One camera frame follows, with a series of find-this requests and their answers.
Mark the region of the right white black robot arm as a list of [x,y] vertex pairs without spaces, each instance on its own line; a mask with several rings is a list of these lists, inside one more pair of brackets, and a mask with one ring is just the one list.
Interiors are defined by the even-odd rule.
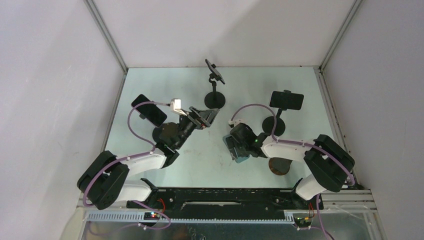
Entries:
[[331,137],[320,134],[312,140],[278,139],[270,133],[256,135],[245,123],[234,125],[223,142],[233,161],[248,158],[285,159],[305,164],[310,174],[302,178],[291,194],[291,204],[304,209],[316,195],[339,192],[352,175],[355,160]]

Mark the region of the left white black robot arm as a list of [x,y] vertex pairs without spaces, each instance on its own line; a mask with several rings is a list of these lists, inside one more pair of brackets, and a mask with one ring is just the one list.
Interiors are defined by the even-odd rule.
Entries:
[[158,127],[157,143],[147,152],[117,157],[109,150],[101,152],[77,181],[86,207],[98,210],[115,202],[138,201],[145,208],[158,202],[157,188],[147,179],[131,177],[173,164],[178,150],[195,130],[209,128],[219,113],[218,108],[199,110],[190,107],[179,116],[178,122],[166,122]]

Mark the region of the teal blue phone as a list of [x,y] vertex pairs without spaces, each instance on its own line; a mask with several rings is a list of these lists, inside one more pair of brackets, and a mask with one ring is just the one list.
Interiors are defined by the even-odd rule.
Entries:
[[238,143],[231,135],[225,135],[222,140],[230,153],[231,159],[236,163],[240,164],[250,158],[244,146]]

